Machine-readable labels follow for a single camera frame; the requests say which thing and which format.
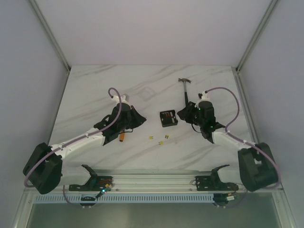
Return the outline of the black fuse box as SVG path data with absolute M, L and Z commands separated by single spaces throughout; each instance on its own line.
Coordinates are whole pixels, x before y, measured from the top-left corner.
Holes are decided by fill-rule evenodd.
M 178 124 L 175 110 L 160 112 L 160 120 L 162 127 L 176 126 Z

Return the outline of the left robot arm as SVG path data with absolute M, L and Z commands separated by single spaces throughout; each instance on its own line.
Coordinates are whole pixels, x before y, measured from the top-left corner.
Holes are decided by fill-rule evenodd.
M 72 160 L 95 148 L 107 145 L 125 130 L 141 126 L 146 118 L 129 104 L 117 104 L 86 133 L 59 144 L 37 145 L 26 163 L 25 182 L 31 182 L 40 194 L 47 194 L 59 186 L 70 190 L 94 191 L 99 189 L 100 177 L 87 164 L 73 165 Z

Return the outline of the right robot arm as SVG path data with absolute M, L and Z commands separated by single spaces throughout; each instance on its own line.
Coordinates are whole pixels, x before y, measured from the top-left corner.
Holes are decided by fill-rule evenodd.
M 212 102 L 189 102 L 177 115 L 186 123 L 198 126 L 202 137 L 210 143 L 237 153 L 240 180 L 248 191 L 280 185 L 281 176 L 269 146 L 254 144 L 231 134 L 225 125 L 217 122 Z

